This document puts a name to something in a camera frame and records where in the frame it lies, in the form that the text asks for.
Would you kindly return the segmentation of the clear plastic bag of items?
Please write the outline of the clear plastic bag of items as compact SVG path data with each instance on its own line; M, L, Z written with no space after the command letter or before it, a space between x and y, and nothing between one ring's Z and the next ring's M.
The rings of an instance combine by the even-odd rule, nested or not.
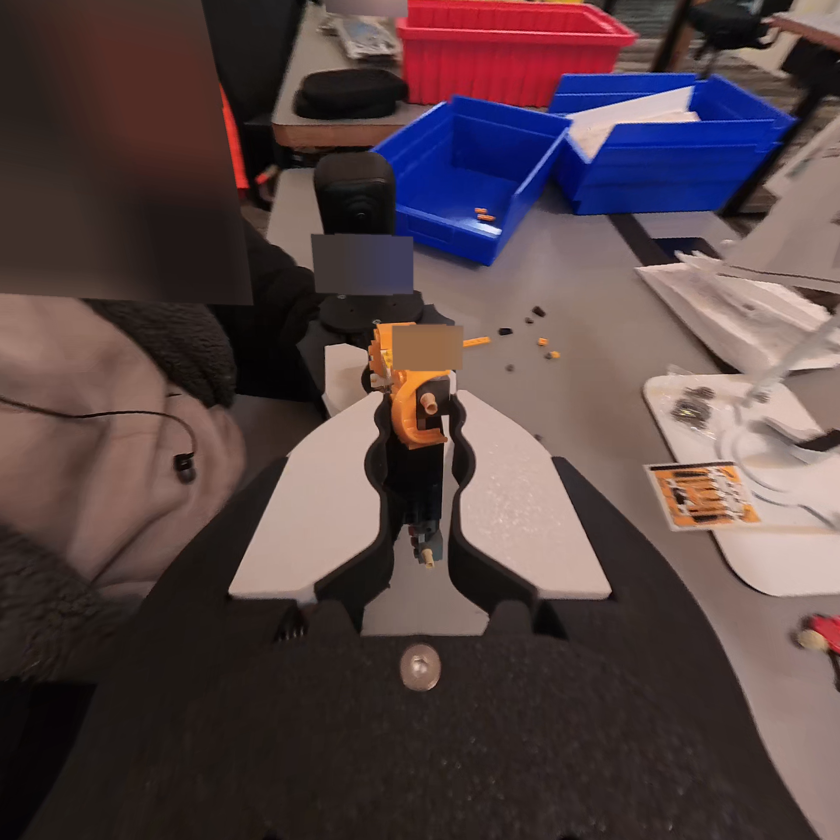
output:
M318 25L318 31L336 39L348 60L385 65L402 61L403 48L399 39L379 18L327 14Z

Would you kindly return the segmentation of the black pouch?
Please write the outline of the black pouch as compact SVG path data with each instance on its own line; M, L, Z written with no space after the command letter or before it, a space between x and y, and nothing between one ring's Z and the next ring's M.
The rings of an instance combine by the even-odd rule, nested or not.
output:
M353 121L392 116L407 101L404 79L379 67L324 70L301 80L292 107L304 119Z

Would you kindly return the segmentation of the black office chair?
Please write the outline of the black office chair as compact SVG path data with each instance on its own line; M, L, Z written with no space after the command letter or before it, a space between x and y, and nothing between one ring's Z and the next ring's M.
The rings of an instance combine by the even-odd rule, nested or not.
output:
M770 30L765 22L784 11L778 2L707 1L689 9L687 24L701 38L694 60L722 51L770 47L763 39Z

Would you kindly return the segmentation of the scatter of small lego pieces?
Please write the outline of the scatter of small lego pieces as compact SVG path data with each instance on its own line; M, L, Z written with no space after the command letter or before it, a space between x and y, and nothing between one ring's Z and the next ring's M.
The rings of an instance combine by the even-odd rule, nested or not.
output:
M560 346L553 337L549 313L545 307L534 305L520 321L497 329L502 369L507 374L522 373L537 364L558 362L562 358Z

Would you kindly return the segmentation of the orange lego sticker sheet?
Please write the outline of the orange lego sticker sheet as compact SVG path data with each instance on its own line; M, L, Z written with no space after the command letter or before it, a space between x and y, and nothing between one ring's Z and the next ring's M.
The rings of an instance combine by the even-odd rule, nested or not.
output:
M644 473L672 532L733 531L763 523L753 494L732 461L645 465Z

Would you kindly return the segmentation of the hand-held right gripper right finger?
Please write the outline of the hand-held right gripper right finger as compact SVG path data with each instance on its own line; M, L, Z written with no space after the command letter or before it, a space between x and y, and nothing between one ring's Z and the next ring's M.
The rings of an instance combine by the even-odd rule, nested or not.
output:
M453 480L448 577L487 621L515 602L607 602L613 588L553 457L527 429L466 389L448 421Z

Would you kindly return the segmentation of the orange safety vest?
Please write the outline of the orange safety vest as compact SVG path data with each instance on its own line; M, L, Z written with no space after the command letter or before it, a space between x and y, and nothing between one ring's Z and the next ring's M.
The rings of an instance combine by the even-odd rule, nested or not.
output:
M219 85L219 90L222 99L224 123L227 133L227 143L234 168L235 183L239 195L244 196L249 190L249 179L245 167L245 158L242 152L242 146L239 139L237 124L222 85Z

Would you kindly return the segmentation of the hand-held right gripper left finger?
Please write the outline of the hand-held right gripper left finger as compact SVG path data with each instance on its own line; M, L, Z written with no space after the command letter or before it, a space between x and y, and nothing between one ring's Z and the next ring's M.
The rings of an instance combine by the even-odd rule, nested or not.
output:
M357 630L394 571L385 479L390 407L365 396L290 452L228 595L238 601L338 602Z

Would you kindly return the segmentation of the blue plastic bin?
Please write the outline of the blue plastic bin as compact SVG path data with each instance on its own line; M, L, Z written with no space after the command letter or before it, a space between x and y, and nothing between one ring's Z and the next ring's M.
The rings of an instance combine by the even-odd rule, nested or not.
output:
M395 177L395 231L491 266L543 193L571 121L491 101L442 101L374 147ZM494 223L477 220L485 207Z
M794 126L790 114L731 81L690 73L567 74L549 112L567 119L690 85L698 122L616 126L592 162L568 131L553 179L576 214L715 212Z

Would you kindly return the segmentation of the clear bag of small parts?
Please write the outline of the clear bag of small parts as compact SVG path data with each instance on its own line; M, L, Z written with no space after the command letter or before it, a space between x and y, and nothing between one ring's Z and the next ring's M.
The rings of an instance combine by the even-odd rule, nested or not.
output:
M668 409L671 419L698 431L709 430L712 416L712 400L715 391L707 385L696 385L683 389Z

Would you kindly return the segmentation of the crumpled white paper bag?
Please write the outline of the crumpled white paper bag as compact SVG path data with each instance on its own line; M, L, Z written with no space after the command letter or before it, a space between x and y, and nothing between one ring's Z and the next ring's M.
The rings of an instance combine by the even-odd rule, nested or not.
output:
M636 272L710 352L742 374L780 363L829 319L824 308L774 283L712 276L684 262Z

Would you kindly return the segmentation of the orange lego wheel arch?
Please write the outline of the orange lego wheel arch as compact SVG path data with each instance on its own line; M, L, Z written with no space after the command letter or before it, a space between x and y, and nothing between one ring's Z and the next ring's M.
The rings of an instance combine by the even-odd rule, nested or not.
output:
M392 371L391 420L393 432L408 450L445 445L448 441L439 427L423 428L420 419L433 417L428 413L422 397L431 395L437 410L447 408L452 391L452 371Z

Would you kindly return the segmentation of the black high-back chair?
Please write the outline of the black high-back chair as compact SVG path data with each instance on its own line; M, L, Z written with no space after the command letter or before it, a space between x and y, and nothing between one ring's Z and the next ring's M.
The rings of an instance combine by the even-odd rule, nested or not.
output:
M217 76L249 176L276 161L271 117L304 1L202 1Z

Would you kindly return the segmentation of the orange black lego car body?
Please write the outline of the orange black lego car body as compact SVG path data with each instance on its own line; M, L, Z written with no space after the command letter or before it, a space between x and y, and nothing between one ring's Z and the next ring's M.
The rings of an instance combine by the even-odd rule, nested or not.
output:
M408 450L393 432L391 420L392 371L399 368L394 362L393 340L396 328L414 327L414 322L378 322L373 323L371 340L368 345L370 357L369 371L363 374L362 382L371 392L384 394L391 425L391 434L387 441L385 485L393 499L402 526L407 528L416 561L425 568L433 569L443 558L443 538L440 523L443 518L444 489L444 445ZM431 395L422 397L428 413L435 413L427 419L420 419L418 426L423 428L439 427L444 435L444 419L450 413L452 399L456 394L455 372L451 374L451 393L448 406L439 409L431 403Z

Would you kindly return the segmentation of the red plastic bin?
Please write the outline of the red plastic bin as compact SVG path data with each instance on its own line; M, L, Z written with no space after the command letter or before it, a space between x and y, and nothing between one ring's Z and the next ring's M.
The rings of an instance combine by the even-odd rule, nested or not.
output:
M637 34L587 3L412 1L395 21L408 101L547 108L565 74L612 73Z

